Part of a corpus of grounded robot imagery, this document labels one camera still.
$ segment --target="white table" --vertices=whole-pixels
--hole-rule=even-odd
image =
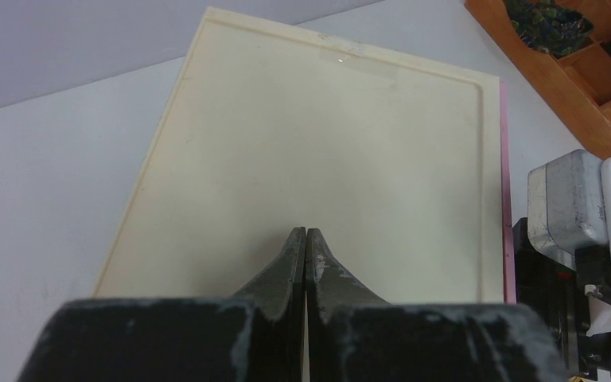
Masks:
[[[461,0],[386,0],[302,26],[499,76],[514,221],[528,172],[581,147]],[[64,300],[91,293],[181,62],[0,109],[0,380]]]

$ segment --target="wooden organizer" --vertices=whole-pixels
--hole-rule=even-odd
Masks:
[[[523,73],[584,147],[611,157],[611,58],[601,43],[611,38],[611,0],[562,0],[594,24],[576,53],[557,59],[524,45],[501,0],[467,0],[465,6]]]

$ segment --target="screw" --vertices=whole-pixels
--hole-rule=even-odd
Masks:
[[[601,362],[601,356],[599,356],[598,354],[590,354],[587,358],[594,362]]]
[[[603,293],[601,293],[601,288],[593,284],[586,284],[584,286],[584,295],[587,297],[593,297],[593,298],[603,298]]]

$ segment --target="cream plastic cutting board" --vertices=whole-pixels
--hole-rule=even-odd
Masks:
[[[305,226],[389,302],[501,302],[500,186],[498,78],[210,9],[95,295],[230,295]]]

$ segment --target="tape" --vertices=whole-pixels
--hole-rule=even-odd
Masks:
[[[396,80],[399,67],[365,57],[364,44],[323,33],[318,36],[324,42],[320,49],[320,59],[358,72]]]

